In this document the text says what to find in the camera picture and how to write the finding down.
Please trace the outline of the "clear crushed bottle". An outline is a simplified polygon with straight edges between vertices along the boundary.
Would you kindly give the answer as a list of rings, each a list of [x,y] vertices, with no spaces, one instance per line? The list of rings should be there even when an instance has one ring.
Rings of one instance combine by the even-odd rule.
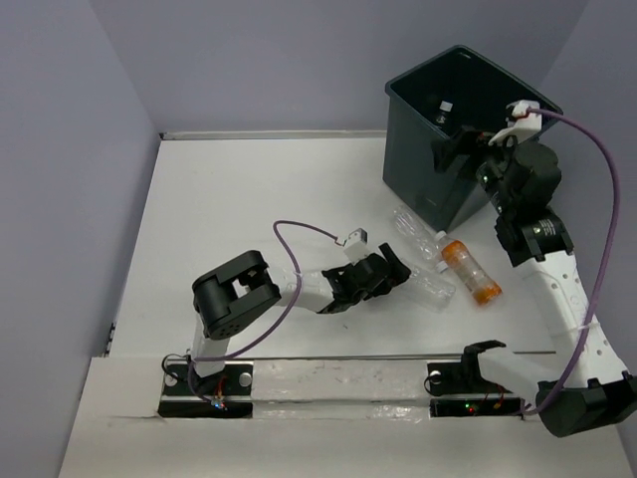
[[[433,124],[441,129],[448,130],[453,124],[453,107],[454,105],[447,101],[442,101],[434,114]]]

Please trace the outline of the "clear bottle white cap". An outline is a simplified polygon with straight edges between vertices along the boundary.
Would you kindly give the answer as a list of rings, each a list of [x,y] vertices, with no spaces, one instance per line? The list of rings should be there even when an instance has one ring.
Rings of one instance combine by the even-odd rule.
[[[413,302],[434,312],[449,307],[456,294],[456,287],[438,273],[407,262],[410,277],[400,286],[401,291]]]

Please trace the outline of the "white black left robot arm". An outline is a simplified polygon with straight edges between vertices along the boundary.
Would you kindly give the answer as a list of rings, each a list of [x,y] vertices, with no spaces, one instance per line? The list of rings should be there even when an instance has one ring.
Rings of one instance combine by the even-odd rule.
[[[188,356],[185,379],[190,391],[206,400],[214,394],[226,361],[230,339],[274,307],[283,309],[275,322],[244,347],[263,342],[293,309],[317,315],[341,314],[358,304],[385,296],[406,283],[411,270],[383,243],[353,262],[332,269],[304,272],[290,247],[293,269],[270,266],[261,252],[249,250],[200,276],[192,284],[199,323]]]

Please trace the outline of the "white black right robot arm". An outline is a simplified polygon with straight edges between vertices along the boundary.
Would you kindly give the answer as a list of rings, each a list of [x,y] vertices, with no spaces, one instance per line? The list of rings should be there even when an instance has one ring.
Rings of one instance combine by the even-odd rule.
[[[432,145],[434,168],[460,162],[498,213],[497,238],[531,291],[563,370],[542,367],[490,340],[464,348],[451,378],[470,390],[487,384],[516,394],[556,437],[614,425],[636,410],[636,377],[618,357],[594,316],[574,247],[549,203],[561,181],[558,158],[535,141],[490,139],[472,128]]]

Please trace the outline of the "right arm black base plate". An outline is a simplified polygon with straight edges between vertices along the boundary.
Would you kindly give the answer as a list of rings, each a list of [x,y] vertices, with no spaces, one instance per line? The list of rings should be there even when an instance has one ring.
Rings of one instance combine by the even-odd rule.
[[[424,390],[432,418],[500,417],[520,415],[522,401],[500,385],[469,378],[458,361],[427,364]]]

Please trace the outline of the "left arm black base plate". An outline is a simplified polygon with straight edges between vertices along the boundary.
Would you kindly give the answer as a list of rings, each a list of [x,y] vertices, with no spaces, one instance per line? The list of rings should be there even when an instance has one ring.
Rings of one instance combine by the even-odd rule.
[[[207,377],[193,374],[191,389],[186,356],[170,354],[161,362],[163,384],[157,413],[163,418],[246,419],[253,416],[254,364],[227,362]]]

